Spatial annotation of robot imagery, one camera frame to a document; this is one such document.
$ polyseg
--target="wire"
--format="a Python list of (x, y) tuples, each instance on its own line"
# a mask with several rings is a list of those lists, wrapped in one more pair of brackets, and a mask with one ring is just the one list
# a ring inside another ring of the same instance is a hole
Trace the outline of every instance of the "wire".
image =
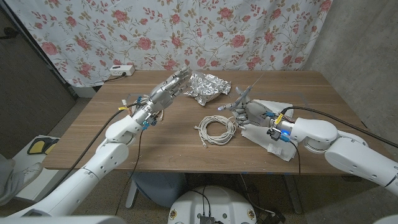
[(296, 146), (292, 141), (289, 141), (289, 142), (292, 143), (292, 145), (294, 146), (294, 148), (296, 148), (296, 152), (297, 152), (297, 155), (298, 155), (298, 174), (301, 175), (301, 161), (300, 161), (300, 153), (299, 153), (299, 150), (297, 149), (297, 146)]
[[(149, 99), (149, 96), (148, 96), (148, 95), (143, 95), (143, 96), (141, 97), (141, 99), (139, 100), (139, 102), (142, 103), (142, 104), (144, 104), (144, 103), (148, 102), (148, 99)], [(131, 107), (131, 111), (132, 111), (133, 114), (134, 114), (134, 112), (136, 112), (136, 110), (137, 110), (137, 107), (136, 107), (136, 106), (132, 106), (132, 107)], [(162, 111), (160, 111), (160, 112), (161, 112), (162, 114), (160, 115), (159, 121), (162, 121), (162, 120), (163, 120), (164, 111), (162, 110)]]
[(398, 144), (396, 144), (396, 143), (394, 143), (394, 142), (388, 141), (387, 139), (384, 139), (384, 138), (382, 138), (382, 137), (379, 137), (379, 136), (377, 136), (377, 135), (375, 135), (375, 134), (373, 134), (373, 133), (370, 133), (369, 131), (365, 131), (365, 130), (363, 130), (363, 129), (361, 129), (361, 128), (355, 126), (355, 125), (349, 124), (349, 123), (347, 123), (346, 121), (343, 121), (343, 120), (341, 120), (341, 119), (338, 119), (338, 118), (336, 118), (336, 117), (334, 117), (334, 116), (332, 116), (332, 115), (330, 115), (330, 114), (327, 114), (327, 113), (324, 113), (324, 112), (321, 112), (321, 111), (317, 111), (317, 110), (314, 110), (314, 109), (311, 109), (311, 108), (305, 108), (305, 107), (301, 107), (301, 106), (290, 106), (290, 107), (287, 107), (287, 108), (283, 109), (280, 113), (281, 113), (281, 114), (285, 114), (286, 111), (289, 110), (289, 109), (306, 110), (306, 111), (311, 111), (311, 112), (314, 112), (314, 113), (321, 114), (321, 115), (326, 116), (326, 117), (328, 117), (328, 118), (334, 119), (335, 121), (338, 121), (338, 122), (340, 122), (341, 124), (345, 124), (345, 125), (347, 125), (347, 126), (350, 127), (350, 128), (353, 128), (353, 129), (355, 129), (355, 130), (357, 130), (357, 131), (360, 131), (360, 132), (362, 132), (362, 133), (364, 133), (364, 134), (367, 134), (368, 136), (374, 137), (375, 139), (377, 139), (377, 140), (379, 140), (379, 141), (382, 141), (382, 142), (384, 142), (384, 143), (386, 143), (386, 144), (389, 144), (390, 146), (394, 146), (394, 147), (398, 148)]
[[(207, 147), (205, 140), (208, 141), (210, 144), (217, 144), (220, 146), (227, 144), (229, 140), (231, 140), (236, 131), (236, 126), (232, 121), (230, 121), (231, 118), (233, 118), (233, 116), (230, 118), (226, 118), (220, 115), (205, 116), (205, 118), (203, 118), (203, 120), (200, 121), (199, 127), (198, 126), (193, 127), (199, 131), (199, 137), (202, 141), (203, 147)], [(209, 136), (207, 134), (206, 127), (213, 122), (219, 122), (225, 125), (226, 132), (220, 136)]]
[[(131, 105), (128, 105), (127, 107), (131, 107), (134, 105), (141, 105), (139, 103), (133, 103)], [(109, 124), (109, 122), (112, 121), (113, 118), (115, 118), (119, 113), (121, 113), (123, 110), (119, 110), (117, 111), (114, 115), (112, 115), (112, 117), (110, 117), (110, 119), (107, 120), (107, 122), (105, 122), (105, 124), (102, 126), (102, 128), (98, 131), (98, 133), (95, 135), (95, 137), (93, 138), (93, 140), (91, 140), (91, 142), (87, 145), (86, 149), (80, 154), (79, 158), (75, 161), (75, 163), (71, 166), (71, 168), (68, 169), (68, 171), (61, 177), (61, 179), (50, 189), (50, 191), (45, 195), (45, 197), (49, 196), (49, 194), (51, 194), (51, 192), (53, 192), (64, 180), (65, 178), (70, 174), (70, 172), (76, 167), (76, 165), (81, 161), (81, 159), (83, 158), (83, 156), (85, 156), (86, 152), (89, 150), (89, 148), (93, 145), (93, 143), (95, 142), (95, 140), (98, 138), (98, 136), (104, 131), (104, 129), (106, 128), (106, 126)]]
[(116, 77), (116, 78), (111, 78), (110, 80), (105, 80), (104, 83), (109, 82), (109, 81), (115, 81), (115, 80), (123, 78), (125, 76), (126, 76), (126, 72), (123, 72), (121, 76)]
[(276, 215), (275, 212), (272, 212), (272, 211), (270, 211), (270, 210), (263, 209), (263, 208), (261, 208), (260, 206), (257, 206), (255, 203), (253, 203), (253, 202), (251, 201), (250, 196), (249, 196), (249, 193), (248, 193), (248, 187), (247, 187), (247, 185), (246, 185), (246, 182), (244, 181), (242, 174), (240, 174), (240, 176), (241, 176), (241, 178), (242, 178), (242, 181), (243, 181), (243, 184), (244, 184), (244, 188), (246, 189), (246, 194), (248, 195), (248, 199), (249, 199), (250, 204), (251, 204), (253, 207), (256, 207), (256, 208), (258, 208), (258, 209), (260, 209), (260, 210), (263, 210), (263, 211), (265, 211), (265, 212), (268, 212), (268, 213), (271, 213), (271, 214), (273, 214), (273, 215)]
[(201, 200), (202, 200), (202, 202), (203, 202), (203, 215), (205, 215), (205, 199), (204, 199), (204, 197), (205, 197), (205, 189), (206, 189), (206, 186), (207, 186), (207, 185), (204, 186), (203, 192), (202, 192), (202, 195), (201, 195)]
[[(205, 194), (202, 194), (202, 193), (200, 193), (200, 192), (198, 192), (198, 191), (196, 191), (196, 190), (189, 190), (189, 191), (196, 192), (196, 193), (202, 195), (202, 197), (204, 197), (204, 198), (207, 200), (207, 204), (209, 204), (209, 217), (210, 217), (210, 214), (211, 214), (210, 202), (209, 202), (209, 200), (207, 199), (206, 195), (205, 195)], [(205, 207), (205, 203), (203, 202), (203, 214), (205, 214), (204, 207)]]
[(133, 168), (133, 170), (132, 170), (132, 173), (131, 173), (129, 179), (127, 180), (126, 184), (124, 185), (122, 194), (120, 195), (120, 198), (119, 198), (118, 207), (117, 207), (117, 209), (116, 209), (116, 212), (114, 213), (114, 216), (116, 216), (116, 215), (118, 214), (119, 207), (120, 207), (120, 202), (122, 201), (122, 198), (123, 198), (123, 193), (126, 191), (127, 184), (130, 182), (131, 177), (132, 177), (132, 175), (134, 174), (134, 171), (136, 171), (136, 167), (137, 167), (138, 159), (139, 159), (139, 152), (140, 152), (140, 150), (141, 150), (141, 137), (142, 137), (142, 133), (143, 133), (143, 131), (141, 131), (141, 134), (139, 135), (138, 155), (137, 155), (136, 164), (134, 165), (134, 168)]

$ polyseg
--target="floral fabric backdrop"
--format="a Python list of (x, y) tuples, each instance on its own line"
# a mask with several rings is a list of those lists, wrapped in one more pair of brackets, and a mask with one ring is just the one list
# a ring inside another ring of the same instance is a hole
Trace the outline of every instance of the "floral fabric backdrop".
[(299, 70), (331, 0), (6, 0), (68, 83), (138, 70)]

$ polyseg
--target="black cable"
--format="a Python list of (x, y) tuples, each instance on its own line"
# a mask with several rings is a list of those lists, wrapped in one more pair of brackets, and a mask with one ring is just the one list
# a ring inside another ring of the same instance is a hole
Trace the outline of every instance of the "black cable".
[[(128, 105), (127, 107), (132, 107), (135, 105), (140, 105), (142, 106), (140, 103), (133, 103), (131, 105)], [(68, 171), (62, 176), (62, 178), (51, 188), (51, 190), (44, 196), (47, 197), (49, 196), (49, 194), (51, 194), (64, 180), (65, 178), (67, 178), (67, 176), (70, 174), (70, 172), (76, 167), (76, 165), (81, 161), (81, 159), (83, 158), (83, 156), (85, 156), (86, 152), (89, 150), (89, 148), (93, 145), (93, 143), (95, 142), (95, 140), (98, 138), (98, 136), (104, 131), (104, 129), (106, 128), (106, 126), (109, 124), (109, 122), (112, 121), (113, 118), (115, 118), (119, 113), (121, 113), (122, 110), (118, 110), (114, 115), (112, 115), (112, 117), (110, 117), (110, 119), (108, 119), (107, 122), (105, 122), (104, 126), (102, 126), (102, 128), (98, 131), (98, 133), (95, 135), (95, 137), (93, 138), (93, 140), (91, 140), (91, 142), (87, 145), (86, 149), (80, 154), (79, 158), (75, 161), (75, 163), (71, 166), (71, 168), (68, 169)]]
[(205, 215), (205, 188), (206, 188), (206, 185), (204, 186), (202, 195), (201, 195), (201, 201), (203, 202), (203, 215)]
[(362, 132), (362, 133), (364, 133), (364, 134), (367, 134), (368, 136), (374, 137), (375, 139), (377, 139), (377, 140), (379, 140), (379, 141), (382, 141), (382, 142), (384, 142), (384, 143), (386, 143), (386, 144), (389, 144), (390, 146), (394, 146), (394, 147), (398, 148), (398, 144), (396, 144), (396, 143), (394, 143), (394, 142), (388, 141), (387, 139), (384, 139), (384, 138), (382, 138), (382, 137), (379, 137), (379, 136), (377, 136), (377, 135), (375, 135), (375, 134), (373, 134), (373, 133), (370, 133), (369, 131), (365, 131), (365, 130), (363, 130), (363, 129), (361, 129), (361, 128), (355, 126), (355, 125), (349, 124), (349, 123), (347, 123), (346, 121), (343, 121), (343, 120), (341, 120), (341, 119), (338, 119), (338, 118), (336, 118), (336, 117), (334, 117), (334, 116), (332, 116), (332, 115), (330, 115), (330, 114), (327, 114), (327, 113), (324, 113), (324, 112), (321, 112), (321, 111), (317, 111), (317, 110), (314, 110), (314, 109), (311, 109), (311, 108), (305, 108), (305, 107), (301, 107), (301, 106), (290, 106), (290, 107), (287, 107), (287, 108), (283, 109), (280, 113), (281, 113), (281, 114), (285, 114), (286, 111), (289, 110), (289, 109), (306, 110), (306, 111), (311, 111), (311, 112), (314, 112), (314, 113), (321, 114), (321, 115), (326, 116), (326, 117), (328, 117), (328, 118), (334, 119), (335, 121), (338, 121), (338, 122), (340, 122), (341, 124), (345, 124), (345, 125), (347, 125), (347, 126), (350, 127), (350, 128), (353, 128), (353, 129), (355, 129), (355, 130), (357, 130), (357, 131), (360, 131), (360, 132)]
[(210, 217), (210, 214), (211, 214), (210, 202), (209, 202), (209, 200), (207, 199), (206, 195), (204, 195), (204, 194), (202, 194), (202, 193), (200, 193), (200, 192), (197, 192), (196, 190), (189, 190), (189, 191), (196, 192), (196, 193), (202, 195), (202, 196), (207, 200), (207, 204), (209, 204), (209, 217)]
[(300, 161), (300, 153), (299, 153), (299, 150), (297, 149), (297, 146), (296, 146), (292, 141), (289, 141), (289, 142), (292, 143), (292, 145), (294, 146), (294, 148), (296, 148), (296, 152), (297, 152), (297, 155), (298, 155), (298, 174), (301, 175), (301, 161)]
[(130, 182), (131, 177), (132, 177), (132, 175), (134, 174), (134, 171), (136, 170), (136, 167), (137, 167), (137, 164), (138, 164), (138, 159), (139, 159), (139, 152), (140, 152), (140, 150), (141, 150), (141, 137), (142, 137), (142, 133), (143, 133), (143, 131), (141, 131), (141, 134), (139, 135), (138, 155), (137, 155), (136, 165), (134, 165), (134, 168), (133, 168), (133, 170), (132, 170), (132, 172), (131, 172), (131, 175), (130, 175), (129, 179), (127, 180), (126, 184), (124, 185), (122, 194), (120, 195), (120, 198), (119, 198), (118, 208), (116, 209), (116, 212), (114, 213), (114, 216), (116, 216), (116, 215), (118, 214), (119, 207), (120, 207), (120, 202), (122, 201), (122, 198), (123, 198), (123, 193), (126, 191), (127, 184)]
[(113, 81), (113, 80), (117, 80), (117, 79), (123, 78), (125, 76), (126, 76), (126, 72), (123, 72), (121, 76), (116, 77), (116, 78), (111, 78), (110, 80), (105, 80), (104, 83), (109, 82), (109, 81)]

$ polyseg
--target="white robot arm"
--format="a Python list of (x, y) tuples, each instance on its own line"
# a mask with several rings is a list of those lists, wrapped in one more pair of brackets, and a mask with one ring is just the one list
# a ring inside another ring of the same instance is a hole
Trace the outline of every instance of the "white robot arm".
[(95, 155), (50, 195), (35, 205), (9, 217), (70, 215), (81, 204), (94, 186), (111, 170), (122, 164), (129, 155), (128, 145), (150, 124), (156, 124), (157, 113), (181, 94), (189, 79), (187, 67), (175, 72), (164, 83), (156, 86), (144, 105), (134, 114), (127, 115), (106, 130), (106, 139), (98, 146)]
[(373, 181), (398, 195), (398, 163), (370, 149), (365, 140), (346, 133), (327, 122), (275, 114), (266, 106), (250, 100), (248, 92), (238, 88), (240, 97), (235, 103), (220, 106), (229, 109), (240, 128), (245, 124), (269, 127), (267, 134), (275, 140), (302, 142), (316, 154), (325, 154), (326, 160), (339, 170)]

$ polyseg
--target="power strip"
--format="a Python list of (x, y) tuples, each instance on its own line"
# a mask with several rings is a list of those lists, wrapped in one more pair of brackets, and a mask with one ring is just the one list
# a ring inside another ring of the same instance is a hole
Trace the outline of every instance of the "power strip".
[(131, 76), (135, 69), (132, 65), (113, 65), (109, 71), (111, 71), (111, 75), (115, 77), (121, 76), (123, 72), (126, 72), (126, 76)]

